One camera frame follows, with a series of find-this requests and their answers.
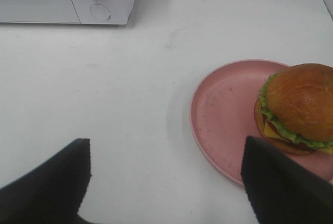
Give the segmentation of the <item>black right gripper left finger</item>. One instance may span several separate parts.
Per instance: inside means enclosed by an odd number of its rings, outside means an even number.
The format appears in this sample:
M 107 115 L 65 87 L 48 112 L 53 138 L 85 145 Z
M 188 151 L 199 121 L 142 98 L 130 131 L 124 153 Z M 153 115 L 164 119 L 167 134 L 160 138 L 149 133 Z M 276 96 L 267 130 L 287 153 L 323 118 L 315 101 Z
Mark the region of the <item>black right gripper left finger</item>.
M 90 140 L 76 139 L 1 188 L 1 223 L 87 223 L 78 211 L 90 179 Z

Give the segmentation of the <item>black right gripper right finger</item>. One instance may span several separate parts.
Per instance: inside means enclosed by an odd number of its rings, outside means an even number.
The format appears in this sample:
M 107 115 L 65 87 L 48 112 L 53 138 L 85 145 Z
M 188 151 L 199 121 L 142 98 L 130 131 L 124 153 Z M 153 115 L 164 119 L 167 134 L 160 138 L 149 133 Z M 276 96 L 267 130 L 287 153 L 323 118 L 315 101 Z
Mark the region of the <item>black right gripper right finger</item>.
M 259 223 L 332 223 L 332 184 L 262 138 L 246 137 L 241 177 Z

